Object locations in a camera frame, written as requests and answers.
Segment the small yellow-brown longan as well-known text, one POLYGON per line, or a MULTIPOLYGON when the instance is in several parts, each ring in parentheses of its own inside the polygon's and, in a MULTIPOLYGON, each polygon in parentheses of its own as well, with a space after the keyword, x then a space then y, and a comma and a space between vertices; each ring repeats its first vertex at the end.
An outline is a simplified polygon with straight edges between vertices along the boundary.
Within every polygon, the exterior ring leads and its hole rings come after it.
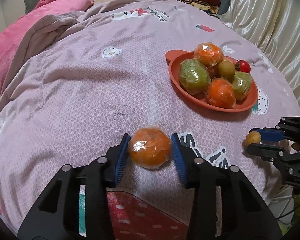
POLYGON ((262 140, 262 138, 261 138, 261 135, 259 132, 251 131, 245 137, 244 145, 245 145, 245 147, 247 147, 250 144, 259 144, 261 142, 261 140, 262 140))

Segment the green fruit front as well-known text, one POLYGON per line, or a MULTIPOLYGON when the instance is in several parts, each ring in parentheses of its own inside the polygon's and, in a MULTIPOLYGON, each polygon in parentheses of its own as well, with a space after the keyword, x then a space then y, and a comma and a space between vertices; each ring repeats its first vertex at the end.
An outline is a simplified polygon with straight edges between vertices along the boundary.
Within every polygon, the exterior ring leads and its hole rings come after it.
POLYGON ((236 71, 232 81, 235 98, 238 101, 243 100, 251 87, 253 78, 249 73, 236 71))

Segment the green fruit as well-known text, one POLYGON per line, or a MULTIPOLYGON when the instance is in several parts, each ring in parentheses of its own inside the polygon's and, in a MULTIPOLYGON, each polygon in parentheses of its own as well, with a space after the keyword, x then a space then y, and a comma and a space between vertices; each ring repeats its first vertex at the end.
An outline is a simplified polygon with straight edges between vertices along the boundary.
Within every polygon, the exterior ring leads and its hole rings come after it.
POLYGON ((211 82, 207 68, 195 58, 184 60, 178 75, 179 83, 191 95, 205 93, 211 82))
POLYGON ((232 81, 235 98, 238 101, 243 100, 251 87, 253 78, 249 73, 236 71, 232 81))

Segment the red cherry tomato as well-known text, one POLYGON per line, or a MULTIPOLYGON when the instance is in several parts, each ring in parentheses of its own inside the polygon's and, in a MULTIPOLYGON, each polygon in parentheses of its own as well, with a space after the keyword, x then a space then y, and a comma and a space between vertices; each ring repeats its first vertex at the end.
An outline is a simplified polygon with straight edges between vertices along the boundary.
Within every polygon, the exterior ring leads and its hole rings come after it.
POLYGON ((244 72, 244 73, 251 72, 250 64, 244 60, 237 60, 237 62, 235 63, 235 68, 237 71, 240 71, 240 72, 244 72))

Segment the orange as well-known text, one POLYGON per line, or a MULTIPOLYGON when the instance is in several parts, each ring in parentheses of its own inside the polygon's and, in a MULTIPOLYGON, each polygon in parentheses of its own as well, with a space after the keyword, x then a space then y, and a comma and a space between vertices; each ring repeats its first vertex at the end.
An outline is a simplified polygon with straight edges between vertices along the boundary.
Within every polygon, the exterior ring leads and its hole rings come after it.
POLYGON ((139 129, 128 144, 128 153, 132 162, 143 168, 159 169, 171 158, 170 138, 158 127, 139 129))

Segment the wrapped orange left plate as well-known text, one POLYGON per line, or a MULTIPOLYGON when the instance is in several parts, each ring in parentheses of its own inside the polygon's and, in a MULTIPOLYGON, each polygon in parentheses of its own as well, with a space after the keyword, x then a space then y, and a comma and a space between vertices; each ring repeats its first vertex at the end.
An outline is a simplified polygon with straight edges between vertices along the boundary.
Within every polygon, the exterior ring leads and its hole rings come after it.
POLYGON ((233 109, 236 105, 236 97, 232 84, 224 78, 213 78, 206 98, 209 104, 226 109, 233 109))

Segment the wrapped orange plate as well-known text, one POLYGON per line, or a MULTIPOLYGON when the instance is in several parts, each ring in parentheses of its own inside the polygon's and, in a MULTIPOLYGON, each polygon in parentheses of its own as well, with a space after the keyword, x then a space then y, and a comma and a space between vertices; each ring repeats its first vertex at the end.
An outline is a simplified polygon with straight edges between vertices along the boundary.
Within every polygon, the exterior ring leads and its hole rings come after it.
POLYGON ((203 65, 209 68, 217 66, 224 60, 221 48, 211 42, 200 43, 194 49, 194 58, 198 59, 203 65))
POLYGON ((233 109, 236 105, 236 97, 232 84, 224 78, 213 78, 206 98, 209 104, 226 109, 233 109))

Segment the small brown longan on plate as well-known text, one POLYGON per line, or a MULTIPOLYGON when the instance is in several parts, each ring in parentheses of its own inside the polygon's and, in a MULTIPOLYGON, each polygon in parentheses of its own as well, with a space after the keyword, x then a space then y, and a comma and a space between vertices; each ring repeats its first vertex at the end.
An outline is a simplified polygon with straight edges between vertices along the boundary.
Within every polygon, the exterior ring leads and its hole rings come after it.
POLYGON ((218 72, 221 77, 231 81, 236 73, 236 68, 231 61, 224 60, 218 64, 218 72))

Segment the wrapped green fruit on plate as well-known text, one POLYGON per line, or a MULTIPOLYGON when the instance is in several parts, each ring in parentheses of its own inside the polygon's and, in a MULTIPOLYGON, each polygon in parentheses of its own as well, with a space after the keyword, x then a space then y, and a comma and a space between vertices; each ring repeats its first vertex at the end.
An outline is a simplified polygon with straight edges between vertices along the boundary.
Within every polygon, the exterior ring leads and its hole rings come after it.
POLYGON ((191 95, 205 93, 211 82, 207 68, 195 58, 184 60, 178 75, 179 83, 191 95))

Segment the wrapped orange right plate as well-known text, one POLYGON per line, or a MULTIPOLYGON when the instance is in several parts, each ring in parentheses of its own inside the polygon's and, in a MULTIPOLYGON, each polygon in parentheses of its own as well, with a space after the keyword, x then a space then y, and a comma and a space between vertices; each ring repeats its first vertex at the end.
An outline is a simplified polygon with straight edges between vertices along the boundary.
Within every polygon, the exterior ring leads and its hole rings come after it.
POLYGON ((203 65, 209 68, 217 66, 224 60, 221 48, 211 42, 200 43, 194 49, 194 58, 198 59, 203 65))

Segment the orange bear-ear plate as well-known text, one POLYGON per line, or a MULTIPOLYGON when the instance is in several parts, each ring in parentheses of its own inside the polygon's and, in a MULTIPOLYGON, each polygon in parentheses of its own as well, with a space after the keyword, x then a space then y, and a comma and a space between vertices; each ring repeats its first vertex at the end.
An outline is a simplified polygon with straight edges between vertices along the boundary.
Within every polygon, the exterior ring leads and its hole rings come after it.
POLYGON ((175 86, 176 90, 186 98, 187 101, 192 102, 200 107, 207 108, 213 111, 225 112, 225 113, 239 113, 245 112, 247 110, 252 109, 252 107, 258 101, 258 88, 256 83, 253 81, 250 89, 247 93, 247 96, 244 100, 240 101, 234 109, 227 109, 216 107, 210 105, 206 99, 204 93, 197 94, 195 96, 190 95, 183 87, 181 87, 179 83, 179 68, 182 61, 186 59, 193 58, 192 51, 184 51, 184 50, 170 50, 165 54, 166 61, 168 63, 168 71, 170 75, 170 80, 175 86))

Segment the cream satin curtain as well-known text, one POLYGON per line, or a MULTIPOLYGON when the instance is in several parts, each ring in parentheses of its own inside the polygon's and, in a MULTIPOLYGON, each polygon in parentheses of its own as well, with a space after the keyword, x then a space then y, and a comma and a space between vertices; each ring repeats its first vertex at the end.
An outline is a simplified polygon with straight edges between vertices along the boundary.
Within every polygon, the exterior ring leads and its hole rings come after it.
POLYGON ((300 107, 300 0, 230 0, 221 20, 284 75, 300 107))

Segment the pink patterned quilt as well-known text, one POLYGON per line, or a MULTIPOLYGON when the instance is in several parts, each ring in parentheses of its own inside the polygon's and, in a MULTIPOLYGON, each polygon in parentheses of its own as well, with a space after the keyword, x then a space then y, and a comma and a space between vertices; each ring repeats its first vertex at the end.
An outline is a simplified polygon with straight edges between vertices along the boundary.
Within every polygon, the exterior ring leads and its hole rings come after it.
POLYGON ((22 51, 0 98, 0 217, 13 233, 64 164, 87 165, 143 127, 238 166, 266 202, 280 185, 278 170, 245 157, 242 142, 251 128, 300 116, 298 102, 264 53, 217 18, 178 1, 112 0, 42 18, 22 51), (203 42, 251 64, 253 109, 211 111, 175 90, 166 52, 203 42))

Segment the pink fleece blanket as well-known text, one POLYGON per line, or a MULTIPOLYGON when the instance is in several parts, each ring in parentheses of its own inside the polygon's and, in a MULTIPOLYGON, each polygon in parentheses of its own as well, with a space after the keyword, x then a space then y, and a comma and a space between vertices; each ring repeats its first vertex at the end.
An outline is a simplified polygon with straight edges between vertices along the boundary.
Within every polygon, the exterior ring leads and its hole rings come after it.
POLYGON ((60 15, 71 11, 85 11, 94 0, 40 0, 28 14, 0 33, 0 96, 14 55, 27 31, 46 15, 60 15))

